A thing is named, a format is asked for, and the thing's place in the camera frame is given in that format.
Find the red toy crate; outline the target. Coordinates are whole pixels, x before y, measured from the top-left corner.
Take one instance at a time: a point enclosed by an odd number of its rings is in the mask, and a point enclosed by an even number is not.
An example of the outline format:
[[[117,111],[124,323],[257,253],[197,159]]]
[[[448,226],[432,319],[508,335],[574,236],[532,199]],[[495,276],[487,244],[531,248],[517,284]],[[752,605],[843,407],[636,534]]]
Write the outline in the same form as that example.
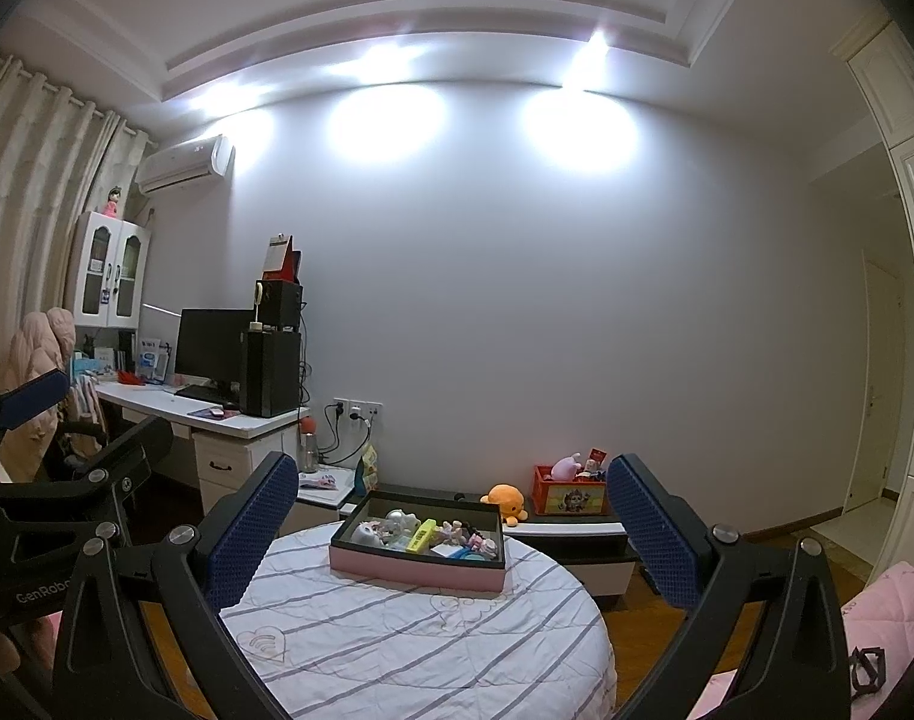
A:
[[[595,479],[574,478],[556,481],[551,478],[551,468],[533,466],[532,511],[551,517],[577,517],[578,515],[603,515],[608,511],[605,483]]]

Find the bottle with orange cap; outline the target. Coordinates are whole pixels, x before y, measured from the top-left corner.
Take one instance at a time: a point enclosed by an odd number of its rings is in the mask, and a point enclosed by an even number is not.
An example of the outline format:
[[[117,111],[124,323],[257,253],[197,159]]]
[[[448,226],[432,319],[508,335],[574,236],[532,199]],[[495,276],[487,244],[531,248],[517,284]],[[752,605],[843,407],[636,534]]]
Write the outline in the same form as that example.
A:
[[[299,471],[315,473],[319,470],[319,444],[317,444],[317,424],[312,416],[299,420]]]

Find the white striped bedspread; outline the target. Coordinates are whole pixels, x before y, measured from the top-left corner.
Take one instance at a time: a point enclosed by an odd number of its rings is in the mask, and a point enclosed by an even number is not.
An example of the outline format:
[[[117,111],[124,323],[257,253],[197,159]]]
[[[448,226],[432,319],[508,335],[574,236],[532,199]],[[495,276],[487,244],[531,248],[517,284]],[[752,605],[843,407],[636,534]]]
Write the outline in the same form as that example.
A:
[[[275,539],[221,619],[290,718],[608,718],[617,670],[571,572],[508,539],[498,593],[336,572],[333,525]]]

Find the white glass door cabinet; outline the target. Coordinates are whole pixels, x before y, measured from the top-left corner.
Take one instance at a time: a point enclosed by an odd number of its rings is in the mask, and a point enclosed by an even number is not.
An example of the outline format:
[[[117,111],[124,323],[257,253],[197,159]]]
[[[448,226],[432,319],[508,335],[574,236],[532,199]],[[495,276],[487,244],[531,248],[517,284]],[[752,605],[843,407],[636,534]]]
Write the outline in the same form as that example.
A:
[[[76,223],[64,306],[76,325],[135,330],[142,310],[151,232],[86,211]]]

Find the air conditioner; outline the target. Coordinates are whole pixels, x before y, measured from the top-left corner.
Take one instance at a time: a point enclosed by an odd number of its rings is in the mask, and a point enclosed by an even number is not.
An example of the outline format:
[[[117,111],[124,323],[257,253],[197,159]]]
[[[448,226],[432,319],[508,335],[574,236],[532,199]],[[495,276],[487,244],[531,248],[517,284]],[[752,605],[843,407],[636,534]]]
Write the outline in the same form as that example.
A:
[[[221,133],[161,149],[138,166],[138,190],[153,195],[189,182],[224,177],[233,153],[233,145]]]

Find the white rounded plastic device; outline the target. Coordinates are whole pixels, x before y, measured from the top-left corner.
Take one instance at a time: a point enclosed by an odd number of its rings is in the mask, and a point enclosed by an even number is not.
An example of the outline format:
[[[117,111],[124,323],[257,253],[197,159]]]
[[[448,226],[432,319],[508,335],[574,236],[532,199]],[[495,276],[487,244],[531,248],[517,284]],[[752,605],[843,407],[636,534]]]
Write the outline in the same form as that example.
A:
[[[361,522],[351,534],[351,543],[366,548],[382,548],[384,540],[381,536],[381,527],[375,522]]]

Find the orange octopus plush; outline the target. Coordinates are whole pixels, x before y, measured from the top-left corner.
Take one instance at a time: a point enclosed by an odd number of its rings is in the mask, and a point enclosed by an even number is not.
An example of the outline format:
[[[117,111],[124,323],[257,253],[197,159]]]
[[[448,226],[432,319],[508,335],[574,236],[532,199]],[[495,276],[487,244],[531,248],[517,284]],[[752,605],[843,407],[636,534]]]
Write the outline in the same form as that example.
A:
[[[525,496],[512,484],[494,484],[488,493],[480,497],[482,504],[496,505],[500,509],[501,520],[506,527],[517,527],[528,519],[525,509]]]

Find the pink pillow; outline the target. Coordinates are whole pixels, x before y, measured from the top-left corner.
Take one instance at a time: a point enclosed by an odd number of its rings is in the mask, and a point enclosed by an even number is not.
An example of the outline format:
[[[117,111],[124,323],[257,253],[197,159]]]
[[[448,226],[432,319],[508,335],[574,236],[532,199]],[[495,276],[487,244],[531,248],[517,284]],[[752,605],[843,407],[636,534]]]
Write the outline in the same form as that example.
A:
[[[763,605],[750,648],[709,715],[846,718],[850,653],[826,557],[745,543],[720,551],[696,605],[626,710],[686,717],[750,601]]]

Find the wall power strip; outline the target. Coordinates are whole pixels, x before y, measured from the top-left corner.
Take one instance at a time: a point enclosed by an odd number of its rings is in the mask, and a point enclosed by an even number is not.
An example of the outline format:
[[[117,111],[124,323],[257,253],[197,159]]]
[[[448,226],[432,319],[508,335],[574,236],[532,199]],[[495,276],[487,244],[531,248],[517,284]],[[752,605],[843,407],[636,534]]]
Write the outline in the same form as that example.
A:
[[[381,401],[335,397],[333,405],[335,405],[336,416],[348,418],[351,421],[363,419],[366,422],[374,422],[382,413]]]

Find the black computer tower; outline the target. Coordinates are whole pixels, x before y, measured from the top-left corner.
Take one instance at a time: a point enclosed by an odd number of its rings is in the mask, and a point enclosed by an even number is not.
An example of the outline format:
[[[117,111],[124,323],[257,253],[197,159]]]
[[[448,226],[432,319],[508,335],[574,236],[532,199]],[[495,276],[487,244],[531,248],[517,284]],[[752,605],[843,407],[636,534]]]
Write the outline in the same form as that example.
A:
[[[301,400],[296,332],[245,333],[239,399],[242,413],[252,418],[271,418],[296,410]]]

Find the beige curtain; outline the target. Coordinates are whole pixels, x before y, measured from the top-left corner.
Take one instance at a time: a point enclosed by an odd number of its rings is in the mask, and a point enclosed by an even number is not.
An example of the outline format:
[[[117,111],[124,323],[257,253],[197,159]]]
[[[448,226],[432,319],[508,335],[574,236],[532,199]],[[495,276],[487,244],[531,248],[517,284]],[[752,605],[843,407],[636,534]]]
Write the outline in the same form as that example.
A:
[[[121,114],[0,52],[0,380],[21,319],[64,299],[78,218],[130,188],[149,145]]]

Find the snack bag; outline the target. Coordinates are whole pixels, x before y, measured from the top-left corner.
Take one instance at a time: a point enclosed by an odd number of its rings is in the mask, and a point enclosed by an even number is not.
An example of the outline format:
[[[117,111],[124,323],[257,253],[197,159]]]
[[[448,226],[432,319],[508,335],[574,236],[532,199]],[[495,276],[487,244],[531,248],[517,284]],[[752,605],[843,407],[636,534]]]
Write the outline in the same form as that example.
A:
[[[354,468],[354,492],[366,496],[379,486],[379,454],[372,444],[366,445]]]

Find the pink black storage box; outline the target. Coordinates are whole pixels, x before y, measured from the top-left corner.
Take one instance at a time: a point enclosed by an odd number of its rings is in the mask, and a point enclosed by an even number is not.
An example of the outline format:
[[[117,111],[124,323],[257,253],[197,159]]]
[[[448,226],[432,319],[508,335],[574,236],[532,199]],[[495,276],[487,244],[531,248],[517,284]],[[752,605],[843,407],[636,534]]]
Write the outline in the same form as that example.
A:
[[[413,512],[421,520],[410,538],[389,538],[382,530],[382,520],[392,509]],[[351,534],[361,522],[375,522],[381,527],[382,548],[351,543]],[[334,571],[359,577],[433,589],[498,593],[504,585],[509,557],[496,505],[372,491],[330,539],[329,561]]]

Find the white desk with drawers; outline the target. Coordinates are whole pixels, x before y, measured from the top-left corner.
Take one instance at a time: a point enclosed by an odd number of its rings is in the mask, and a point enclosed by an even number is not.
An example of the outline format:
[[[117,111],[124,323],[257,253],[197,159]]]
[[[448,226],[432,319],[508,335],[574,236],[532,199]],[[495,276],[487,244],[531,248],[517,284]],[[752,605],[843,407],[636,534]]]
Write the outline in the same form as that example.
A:
[[[271,418],[205,416],[205,411],[215,410],[213,403],[181,397],[162,385],[104,382],[96,385],[96,392],[101,400],[119,406],[127,421],[166,419],[174,436],[194,445],[203,512],[237,491],[270,452],[296,457],[297,428],[306,415],[297,408]]]

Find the pink plush toy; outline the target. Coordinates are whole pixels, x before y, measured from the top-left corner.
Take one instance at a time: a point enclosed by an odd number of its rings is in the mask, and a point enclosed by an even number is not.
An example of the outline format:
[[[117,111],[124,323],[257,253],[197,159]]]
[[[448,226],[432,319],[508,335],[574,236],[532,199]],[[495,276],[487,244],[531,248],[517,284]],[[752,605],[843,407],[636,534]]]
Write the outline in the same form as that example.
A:
[[[568,455],[560,458],[555,465],[551,466],[550,479],[560,483],[571,483],[582,470],[584,470],[584,465],[582,465],[581,456],[579,454]]]

